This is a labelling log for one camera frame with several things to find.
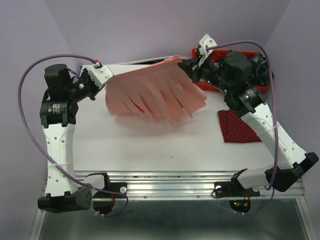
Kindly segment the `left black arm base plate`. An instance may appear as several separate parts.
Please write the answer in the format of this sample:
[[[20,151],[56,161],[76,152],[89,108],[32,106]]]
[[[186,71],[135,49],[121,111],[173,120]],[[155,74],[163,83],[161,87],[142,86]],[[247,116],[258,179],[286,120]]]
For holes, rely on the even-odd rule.
[[[92,186],[92,201],[98,198],[110,199],[110,203],[107,205],[92,203],[96,216],[102,218],[115,217],[122,213],[127,207],[129,198],[126,193],[120,191],[122,187],[127,187],[125,182],[112,183],[108,173],[105,171],[88,174],[84,179],[84,182],[91,184]],[[125,200],[125,203],[120,209],[115,210],[117,200]]]

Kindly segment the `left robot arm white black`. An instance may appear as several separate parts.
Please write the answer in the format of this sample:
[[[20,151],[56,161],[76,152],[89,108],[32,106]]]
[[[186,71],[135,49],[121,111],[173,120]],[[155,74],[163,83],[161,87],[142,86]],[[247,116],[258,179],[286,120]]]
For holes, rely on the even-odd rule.
[[[95,100],[113,73],[106,65],[87,65],[74,81],[66,64],[54,64],[44,70],[47,90],[40,107],[40,122],[46,139],[47,184],[39,209],[51,213],[88,210],[92,204],[89,186],[74,182],[73,137],[78,103]]]

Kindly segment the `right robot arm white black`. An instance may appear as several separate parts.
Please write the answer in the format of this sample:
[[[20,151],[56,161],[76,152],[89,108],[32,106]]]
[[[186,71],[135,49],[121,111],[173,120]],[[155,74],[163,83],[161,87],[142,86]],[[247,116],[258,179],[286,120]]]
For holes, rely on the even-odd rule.
[[[183,60],[179,67],[193,82],[208,82],[224,93],[223,100],[229,109],[253,130],[274,157],[273,166],[245,168],[229,181],[218,182],[216,197],[240,197],[259,187],[287,191],[319,161],[319,157],[295,143],[257,89],[256,79],[268,81],[272,76],[267,61],[254,61],[238,51],[228,51],[216,61],[211,58],[203,60],[196,56]]]

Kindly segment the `pink pleated skirt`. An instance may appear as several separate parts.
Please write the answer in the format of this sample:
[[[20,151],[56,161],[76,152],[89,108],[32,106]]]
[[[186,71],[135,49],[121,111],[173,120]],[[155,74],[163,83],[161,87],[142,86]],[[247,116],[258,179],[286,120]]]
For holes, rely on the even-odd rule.
[[[159,63],[115,75],[105,85],[105,104],[111,115],[142,115],[177,121],[206,106],[207,94],[179,67],[174,55]]]

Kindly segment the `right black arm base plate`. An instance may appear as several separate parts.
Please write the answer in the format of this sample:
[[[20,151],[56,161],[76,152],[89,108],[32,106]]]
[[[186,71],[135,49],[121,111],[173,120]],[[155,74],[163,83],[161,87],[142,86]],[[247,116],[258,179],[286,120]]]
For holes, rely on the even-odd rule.
[[[236,213],[247,214],[251,209],[251,198],[259,197],[260,191],[253,188],[245,189],[240,184],[231,181],[214,183],[211,196],[215,199],[230,198],[229,205]]]

